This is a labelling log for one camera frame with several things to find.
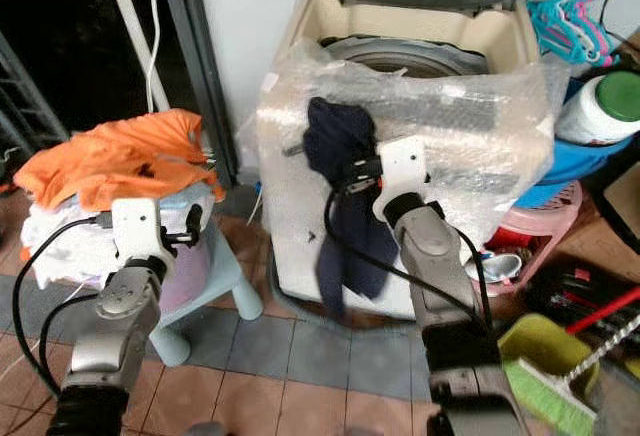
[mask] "tiled floor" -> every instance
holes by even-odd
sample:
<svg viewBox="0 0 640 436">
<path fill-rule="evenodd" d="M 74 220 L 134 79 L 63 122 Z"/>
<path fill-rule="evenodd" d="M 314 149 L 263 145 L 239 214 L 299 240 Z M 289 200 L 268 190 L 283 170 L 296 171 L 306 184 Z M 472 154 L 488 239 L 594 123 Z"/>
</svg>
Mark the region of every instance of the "tiled floor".
<svg viewBox="0 0 640 436">
<path fill-rule="evenodd" d="M 21 193 L 0 200 L 0 371 L 20 355 L 12 333 L 10 293 L 22 266 L 18 232 L 27 211 Z M 406 335 L 345 336 L 295 319 L 269 290 L 268 236 L 257 224 L 246 228 L 242 218 L 217 215 L 216 221 L 263 298 L 264 315 L 243 321 L 233 299 L 224 296 L 176 323 L 192 343 L 191 356 L 187 364 L 167 368 L 150 351 L 124 418 L 126 434 L 181 435 L 191 425 L 211 420 L 238 436 L 338 435 L 349 428 L 422 434 L 434 406 L 428 402 L 419 341 Z M 72 291 L 57 284 L 40 291 L 34 280 L 26 280 L 27 336 L 37 338 L 47 312 Z M 82 310 L 61 313 L 51 329 L 55 342 L 49 361 L 57 378 L 66 370 L 73 323 Z M 46 396 L 27 363 L 18 363 L 0 380 L 0 430 L 18 425 Z M 47 404 L 15 434 L 44 434 L 54 409 Z"/>
</svg>

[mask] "white plastic container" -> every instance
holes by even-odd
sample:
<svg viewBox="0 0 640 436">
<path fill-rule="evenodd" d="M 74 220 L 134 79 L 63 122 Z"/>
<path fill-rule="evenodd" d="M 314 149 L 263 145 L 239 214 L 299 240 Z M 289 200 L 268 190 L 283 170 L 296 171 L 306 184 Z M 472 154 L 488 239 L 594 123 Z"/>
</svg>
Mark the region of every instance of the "white plastic container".
<svg viewBox="0 0 640 436">
<path fill-rule="evenodd" d="M 564 105 L 556 136 L 581 145 L 614 144 L 640 131 L 640 76 L 616 72 L 591 79 Z"/>
</svg>

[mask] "broom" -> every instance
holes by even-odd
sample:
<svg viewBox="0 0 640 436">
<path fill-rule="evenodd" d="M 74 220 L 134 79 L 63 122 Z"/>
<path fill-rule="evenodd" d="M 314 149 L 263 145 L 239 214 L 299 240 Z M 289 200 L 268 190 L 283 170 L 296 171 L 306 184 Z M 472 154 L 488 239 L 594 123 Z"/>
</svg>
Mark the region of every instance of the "broom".
<svg viewBox="0 0 640 436">
<path fill-rule="evenodd" d="M 571 392 L 569 385 L 640 326 L 640 314 L 620 328 L 565 376 L 545 374 L 524 359 L 504 363 L 516 397 L 527 409 L 566 434 L 590 435 L 596 412 Z"/>
</svg>

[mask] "white wall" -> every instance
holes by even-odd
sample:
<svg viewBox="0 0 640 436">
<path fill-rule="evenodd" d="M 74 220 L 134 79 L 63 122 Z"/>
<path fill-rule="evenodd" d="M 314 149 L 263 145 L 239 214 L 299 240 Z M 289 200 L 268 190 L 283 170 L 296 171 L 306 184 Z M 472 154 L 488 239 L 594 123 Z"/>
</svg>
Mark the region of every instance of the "white wall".
<svg viewBox="0 0 640 436">
<path fill-rule="evenodd" d="M 253 113 L 294 1 L 204 0 L 234 130 Z M 640 24 L 637 8 L 640 0 L 610 0 L 605 20 L 609 29 L 624 36 L 633 33 Z"/>
</svg>

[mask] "green lid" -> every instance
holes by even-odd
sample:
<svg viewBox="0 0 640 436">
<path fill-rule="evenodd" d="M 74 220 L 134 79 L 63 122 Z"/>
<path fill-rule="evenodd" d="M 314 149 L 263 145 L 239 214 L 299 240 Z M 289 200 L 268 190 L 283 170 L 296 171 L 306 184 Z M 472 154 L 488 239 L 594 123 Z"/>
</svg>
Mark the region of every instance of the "green lid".
<svg viewBox="0 0 640 436">
<path fill-rule="evenodd" d="M 640 121 L 640 75 L 629 71 L 608 74 L 596 87 L 596 100 L 612 118 Z"/>
</svg>

